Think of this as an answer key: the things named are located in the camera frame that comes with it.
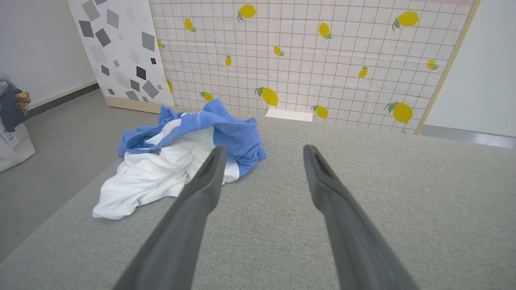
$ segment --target yellow lemon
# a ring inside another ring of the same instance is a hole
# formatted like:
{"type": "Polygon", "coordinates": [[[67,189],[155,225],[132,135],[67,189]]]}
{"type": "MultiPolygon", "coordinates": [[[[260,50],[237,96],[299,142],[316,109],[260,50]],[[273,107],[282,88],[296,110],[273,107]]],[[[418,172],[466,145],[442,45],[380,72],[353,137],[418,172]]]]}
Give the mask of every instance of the yellow lemon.
{"type": "Polygon", "coordinates": [[[394,119],[400,123],[408,124],[410,121],[410,118],[412,118],[412,108],[409,107],[409,105],[404,103],[390,103],[385,106],[385,109],[389,110],[389,113],[394,110],[392,113],[394,119]]]}
{"type": "Polygon", "coordinates": [[[330,27],[324,22],[321,22],[321,25],[319,26],[319,34],[326,39],[333,38],[333,35],[330,32],[330,27]]]}
{"type": "Polygon", "coordinates": [[[170,88],[170,92],[174,93],[174,87],[172,86],[172,83],[169,80],[167,80],[167,83],[168,83],[168,87],[170,88]]]}
{"type": "Polygon", "coordinates": [[[190,19],[188,19],[188,18],[185,18],[185,27],[186,27],[186,29],[188,29],[188,31],[191,31],[191,32],[197,31],[195,26],[192,24],[192,21],[190,21],[190,19]]]}
{"type": "Polygon", "coordinates": [[[323,119],[328,117],[328,110],[326,110],[326,108],[323,106],[313,106],[312,111],[316,112],[317,115],[323,119]]]}
{"type": "Polygon", "coordinates": [[[285,53],[281,51],[281,48],[279,46],[275,46],[274,47],[274,53],[277,55],[277,56],[284,56],[285,53]]]}
{"type": "Polygon", "coordinates": [[[271,106],[276,106],[276,107],[278,106],[278,100],[279,100],[278,95],[273,90],[271,90],[269,88],[261,87],[261,88],[255,89],[254,93],[257,94],[258,96],[263,97],[263,100],[265,101],[265,103],[267,103],[271,106]]]}
{"type": "Polygon", "coordinates": [[[210,95],[210,94],[209,94],[209,93],[207,93],[207,92],[202,92],[202,93],[200,93],[200,95],[201,95],[201,96],[203,96],[203,97],[204,97],[204,99],[205,99],[207,102],[209,102],[209,101],[213,100],[213,96],[212,96],[212,95],[210,95]]]}
{"type": "Polygon", "coordinates": [[[366,66],[363,66],[362,67],[362,70],[358,73],[358,77],[359,78],[363,78],[367,75],[367,67],[366,66]]]}
{"type": "Polygon", "coordinates": [[[240,20],[244,20],[244,18],[253,18],[253,16],[256,15],[257,12],[258,11],[254,8],[254,6],[250,4],[245,4],[238,11],[236,19],[238,20],[238,22],[240,22],[240,20]]]}
{"type": "Polygon", "coordinates": [[[426,67],[428,67],[431,70],[436,70],[439,68],[439,66],[436,64],[436,61],[434,59],[429,59],[426,63],[426,67]]]}
{"type": "Polygon", "coordinates": [[[392,24],[392,30],[394,30],[394,27],[396,28],[400,28],[399,26],[404,26],[404,27],[410,27],[410,26],[414,26],[417,22],[419,22],[420,18],[419,16],[417,15],[416,12],[414,11],[407,11],[403,14],[401,14],[400,16],[398,16],[398,18],[396,18],[392,24]]]}

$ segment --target dark blue cloth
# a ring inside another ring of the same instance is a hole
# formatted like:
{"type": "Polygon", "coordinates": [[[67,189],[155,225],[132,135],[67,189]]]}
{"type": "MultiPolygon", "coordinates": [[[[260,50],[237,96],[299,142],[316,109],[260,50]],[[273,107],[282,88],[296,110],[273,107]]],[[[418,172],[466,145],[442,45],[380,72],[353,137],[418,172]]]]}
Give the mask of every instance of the dark blue cloth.
{"type": "Polygon", "coordinates": [[[2,110],[0,110],[0,118],[4,124],[7,132],[14,132],[14,128],[25,122],[28,118],[23,114],[23,111],[16,106],[18,98],[16,94],[21,93],[19,89],[10,90],[2,95],[0,102],[2,103],[2,110]]]}
{"type": "Polygon", "coordinates": [[[249,172],[267,155],[260,147],[262,138],[256,129],[256,119],[253,117],[249,120],[240,120],[231,117],[220,100],[214,99],[204,106],[202,112],[196,114],[180,112],[178,115],[171,108],[162,106],[158,126],[141,126],[134,131],[124,132],[118,156],[122,158],[126,152],[135,154],[152,152],[166,146],[174,138],[209,126],[214,127],[213,143],[215,146],[224,146],[227,149],[228,162],[238,164],[240,176],[249,172]],[[161,132],[165,124],[178,118],[181,119],[181,125],[174,128],[161,142],[157,145],[146,142],[161,132]]]}

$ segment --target grid pattern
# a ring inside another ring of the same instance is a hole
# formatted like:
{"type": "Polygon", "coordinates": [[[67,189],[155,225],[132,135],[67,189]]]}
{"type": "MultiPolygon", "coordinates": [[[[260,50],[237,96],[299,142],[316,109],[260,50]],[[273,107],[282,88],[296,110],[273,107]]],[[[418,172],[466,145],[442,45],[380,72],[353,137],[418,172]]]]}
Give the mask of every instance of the grid pattern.
{"type": "Polygon", "coordinates": [[[279,109],[328,117],[315,122],[412,134],[428,106],[464,26],[470,5],[409,0],[262,0],[245,2],[257,13],[238,23],[243,1],[152,0],[165,74],[177,106],[201,109],[206,91],[231,113],[264,115],[270,107],[254,94],[268,87],[279,109]],[[421,19],[393,31],[402,13],[421,19]],[[197,31],[185,29],[184,19],[197,31]],[[325,22],[334,35],[325,39],[325,22]],[[274,54],[279,46],[284,56],[274,54]],[[226,55],[232,58],[226,66],[226,55]],[[427,67],[434,59],[439,66],[427,67]],[[363,66],[364,78],[358,78],[363,66]],[[413,110],[408,124],[384,107],[400,102],[413,110]]]}

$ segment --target beige border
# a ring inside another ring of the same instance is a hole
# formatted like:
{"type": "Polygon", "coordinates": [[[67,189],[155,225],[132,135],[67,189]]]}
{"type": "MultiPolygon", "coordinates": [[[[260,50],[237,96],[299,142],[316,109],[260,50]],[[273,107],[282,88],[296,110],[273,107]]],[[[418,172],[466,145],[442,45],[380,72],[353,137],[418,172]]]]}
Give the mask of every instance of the beige border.
{"type": "Polygon", "coordinates": [[[471,6],[470,13],[467,15],[466,22],[464,23],[464,28],[462,29],[462,32],[459,35],[459,39],[457,40],[457,44],[455,45],[455,48],[453,49],[453,52],[450,56],[450,60],[448,61],[448,64],[446,65],[446,68],[444,69],[443,75],[441,76],[441,79],[439,80],[439,83],[437,84],[436,90],[433,92],[432,98],[430,99],[430,102],[428,103],[428,107],[426,107],[425,113],[421,117],[421,121],[417,125],[414,135],[417,135],[421,132],[421,129],[423,128],[423,125],[425,124],[426,118],[428,117],[430,110],[432,110],[433,104],[436,102],[437,96],[439,95],[439,92],[441,91],[441,88],[443,87],[444,81],[446,80],[446,77],[448,76],[448,73],[450,72],[450,69],[452,68],[453,62],[455,61],[455,58],[457,57],[457,54],[459,53],[459,49],[460,49],[460,46],[462,45],[462,42],[464,41],[464,37],[466,36],[468,29],[470,29],[471,22],[473,20],[473,17],[475,16],[475,13],[477,12],[479,4],[480,4],[480,0],[475,0],[475,2],[473,2],[473,5],[471,6]]]}
{"type": "MultiPolygon", "coordinates": [[[[151,103],[151,102],[142,102],[142,101],[133,101],[129,99],[122,99],[122,98],[113,98],[111,96],[106,96],[104,92],[102,92],[102,95],[104,96],[104,100],[106,101],[106,105],[110,107],[115,108],[122,108],[122,109],[129,109],[129,110],[135,110],[135,111],[144,111],[149,113],[155,113],[159,114],[159,111],[161,110],[161,104],[151,103]]],[[[185,109],[185,108],[179,108],[174,106],[166,105],[167,107],[172,108],[174,111],[183,111],[183,112],[190,112],[190,113],[197,113],[198,111],[185,109]]]]}

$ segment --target gray tablecloth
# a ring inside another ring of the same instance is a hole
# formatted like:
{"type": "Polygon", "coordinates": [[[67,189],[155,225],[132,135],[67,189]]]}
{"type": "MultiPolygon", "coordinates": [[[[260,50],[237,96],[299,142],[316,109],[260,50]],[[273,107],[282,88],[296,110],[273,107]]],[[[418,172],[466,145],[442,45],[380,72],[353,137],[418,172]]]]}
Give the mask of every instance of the gray tablecloth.
{"type": "MultiPolygon", "coordinates": [[[[268,156],[222,187],[192,288],[338,288],[325,223],[305,179],[307,143],[319,148],[422,289],[516,288],[516,150],[257,119],[268,156]]],[[[117,221],[92,218],[100,185],[116,166],[0,264],[1,289],[115,284],[173,202],[117,221]]]]}

